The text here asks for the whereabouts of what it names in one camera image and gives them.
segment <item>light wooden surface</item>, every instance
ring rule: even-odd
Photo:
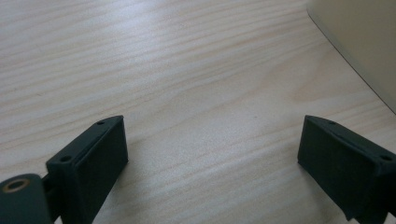
[[[346,223],[297,164],[304,115],[393,152],[396,117],[305,4],[2,1],[0,179],[122,114],[130,162],[95,223]]]

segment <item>metal grommet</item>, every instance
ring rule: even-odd
[[[15,179],[13,181],[10,181],[7,183],[5,186],[3,186],[3,192],[4,193],[14,193],[17,192],[21,189],[24,189],[26,186],[30,184],[29,179]]]

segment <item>mounting hole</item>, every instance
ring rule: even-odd
[[[13,192],[17,192],[21,189],[24,189],[26,186],[28,186],[30,183],[30,181],[28,179],[16,179],[13,180],[9,183],[7,183],[4,187],[3,187],[3,192],[4,193],[13,193]]]
[[[392,158],[389,156],[380,156],[382,160],[384,161],[392,161]]]
[[[72,159],[71,156],[65,156],[65,157],[61,158],[61,162],[67,162],[67,161],[70,161],[71,159]]]

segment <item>wooden table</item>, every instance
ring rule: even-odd
[[[297,164],[304,115],[393,152],[396,117],[305,4],[3,1],[0,179],[122,114],[130,162],[95,223],[346,223]]]

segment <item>black plastic part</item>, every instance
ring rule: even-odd
[[[306,116],[298,161],[346,219],[383,223],[396,215],[396,155],[327,119]]]
[[[0,190],[0,223],[52,223],[39,175],[14,176]]]
[[[47,161],[43,179],[1,183],[0,223],[92,223],[127,162],[123,117],[98,121]],[[15,178],[29,184],[10,190]]]

